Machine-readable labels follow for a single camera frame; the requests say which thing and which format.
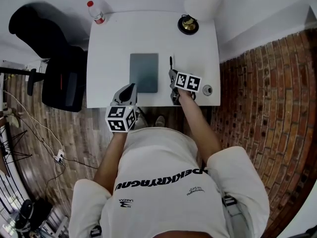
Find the brick wall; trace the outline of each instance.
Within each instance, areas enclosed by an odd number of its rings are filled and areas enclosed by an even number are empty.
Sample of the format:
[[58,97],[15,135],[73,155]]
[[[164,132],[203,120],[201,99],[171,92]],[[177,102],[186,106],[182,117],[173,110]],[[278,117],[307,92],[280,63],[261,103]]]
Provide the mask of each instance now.
[[317,30],[289,35],[220,65],[211,125],[224,148],[242,146],[270,202],[263,237],[277,237],[317,178]]

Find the white lampshade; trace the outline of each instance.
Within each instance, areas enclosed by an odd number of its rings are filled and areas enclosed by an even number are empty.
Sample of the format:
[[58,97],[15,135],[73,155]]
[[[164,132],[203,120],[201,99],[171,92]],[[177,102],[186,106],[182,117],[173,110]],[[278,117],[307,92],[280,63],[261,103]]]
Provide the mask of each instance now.
[[214,18],[222,0],[185,0],[186,12],[194,19],[208,21]]

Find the gray notebook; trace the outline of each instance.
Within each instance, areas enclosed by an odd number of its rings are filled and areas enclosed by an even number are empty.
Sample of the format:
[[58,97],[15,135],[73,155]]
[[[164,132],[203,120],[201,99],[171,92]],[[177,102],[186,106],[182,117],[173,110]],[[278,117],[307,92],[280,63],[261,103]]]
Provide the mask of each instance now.
[[138,93],[158,92],[158,54],[130,54],[130,83],[136,83]]

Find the white desk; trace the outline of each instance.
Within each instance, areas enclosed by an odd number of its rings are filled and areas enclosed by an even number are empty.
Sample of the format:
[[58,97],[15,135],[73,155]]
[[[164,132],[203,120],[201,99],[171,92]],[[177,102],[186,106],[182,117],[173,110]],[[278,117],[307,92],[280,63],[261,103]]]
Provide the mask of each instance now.
[[130,54],[158,53],[158,92],[139,93],[139,107],[173,106],[168,76],[169,57],[173,68],[203,78],[199,106],[220,105],[220,72],[214,22],[199,22],[196,34],[188,36],[177,28],[181,14],[163,11],[120,12],[107,16],[108,22],[92,24],[87,62],[87,107],[109,106],[116,91],[129,84]]

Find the shirt sleeve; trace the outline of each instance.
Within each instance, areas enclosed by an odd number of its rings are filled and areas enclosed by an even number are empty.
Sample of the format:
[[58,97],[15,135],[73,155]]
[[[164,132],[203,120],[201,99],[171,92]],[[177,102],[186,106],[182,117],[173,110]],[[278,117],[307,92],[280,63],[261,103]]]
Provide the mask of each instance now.
[[268,196],[246,151],[235,146],[217,152],[209,157],[207,168],[216,171],[225,193],[247,207],[254,237],[261,237],[269,217]]
[[90,231],[99,225],[101,212],[110,197],[109,191],[94,181],[77,181],[71,205],[69,237],[90,237]]

